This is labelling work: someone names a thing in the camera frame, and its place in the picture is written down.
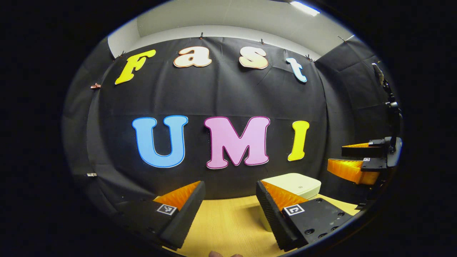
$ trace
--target table surface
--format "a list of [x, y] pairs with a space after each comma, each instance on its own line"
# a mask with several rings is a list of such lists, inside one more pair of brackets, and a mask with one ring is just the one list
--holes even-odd
[[[356, 204], [320, 194], [313, 198], [318, 197], [350, 215], [359, 212], [355, 210]], [[177, 251], [164, 248], [187, 257], [207, 257], [210, 251], [219, 252], [224, 257], [234, 254], [243, 257], [277, 257], [286, 253], [279, 249], [273, 233], [264, 228], [260, 212], [261, 207], [255, 195], [203, 200], [182, 248]]]

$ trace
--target pink letter m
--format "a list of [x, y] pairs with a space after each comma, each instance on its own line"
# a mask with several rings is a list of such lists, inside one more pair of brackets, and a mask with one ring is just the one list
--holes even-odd
[[223, 157], [227, 152], [235, 166], [241, 163], [249, 147], [246, 165], [260, 165], [268, 162], [266, 155], [266, 128], [270, 125], [267, 117], [252, 117], [241, 137], [236, 133], [230, 120], [226, 117], [211, 117], [204, 122], [211, 132], [211, 160], [206, 163], [210, 169], [222, 169], [229, 165]]

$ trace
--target finger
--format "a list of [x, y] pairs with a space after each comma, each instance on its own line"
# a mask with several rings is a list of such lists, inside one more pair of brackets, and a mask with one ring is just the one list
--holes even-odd
[[218, 253], [218, 252], [215, 252], [215, 251], [211, 251], [208, 255], [208, 257], [223, 257], [222, 254]]

